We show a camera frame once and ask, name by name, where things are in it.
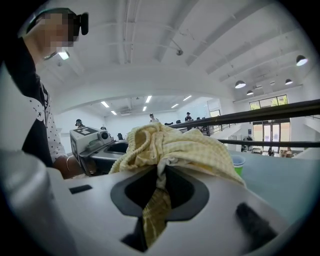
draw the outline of white ceiling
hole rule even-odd
[[[113,114],[111,113],[111,111],[115,111],[117,115],[121,115],[123,113],[130,113],[130,115],[143,113],[149,114],[165,111],[176,111],[177,109],[199,98],[192,96],[187,100],[183,101],[188,96],[189,95],[152,96],[151,100],[148,103],[146,103],[148,96],[128,97],[109,100],[106,99],[105,102],[108,104],[109,107],[105,107],[100,102],[90,104],[87,107],[103,117],[112,116]]]
[[[75,81],[86,81],[83,84],[91,87],[86,80],[88,74],[110,67],[165,66],[196,71],[211,79],[216,87],[213,90],[206,85],[208,94],[218,95],[219,88],[229,87],[230,98],[242,100],[258,84],[263,89],[254,90],[255,96],[288,88],[288,78],[293,80],[290,87],[300,85],[317,60],[295,20],[274,1],[52,0],[47,7],[89,13],[89,33],[80,35],[68,49],[70,58],[63,61],[57,55],[37,66],[44,84],[61,95],[76,90]],[[183,50],[181,56],[176,54],[179,49]],[[297,67],[298,54],[309,62]],[[178,90],[176,80],[172,90]],[[247,86],[235,89],[237,80],[244,80]],[[113,92],[101,98],[115,97]],[[133,87],[128,96],[134,94]],[[163,96],[154,108],[161,109],[161,101],[171,104],[170,97],[177,98]],[[125,98],[111,103],[117,110],[128,107]],[[135,100],[133,103],[139,108],[143,105]]]

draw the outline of yellow checkered cloth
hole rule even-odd
[[[227,148],[218,140],[203,136],[198,129],[181,133],[177,129],[155,122],[133,128],[127,140],[127,152],[113,164],[110,174],[150,165],[158,165],[159,170],[163,160],[176,159],[174,166],[184,166],[245,186],[245,182],[234,169]],[[165,186],[157,186],[142,212],[148,247],[165,229],[164,220],[170,210],[170,196]]]

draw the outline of metal handrail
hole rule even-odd
[[[170,127],[191,129],[193,127],[200,126],[217,126],[230,123],[236,124],[263,120],[306,117],[312,115],[320,115],[320,99],[225,114],[201,120],[172,124]]]
[[[320,148],[320,141],[253,141],[218,139],[223,144],[269,147],[293,147],[293,148]]]

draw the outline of air conditioner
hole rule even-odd
[[[129,116],[129,115],[131,115],[131,110],[122,110],[122,111],[120,111],[120,115],[122,116],[122,117],[125,117],[125,116]]]

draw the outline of desk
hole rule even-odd
[[[305,216],[316,202],[320,160],[229,152],[246,159],[242,178],[247,188],[266,200],[289,224]]]

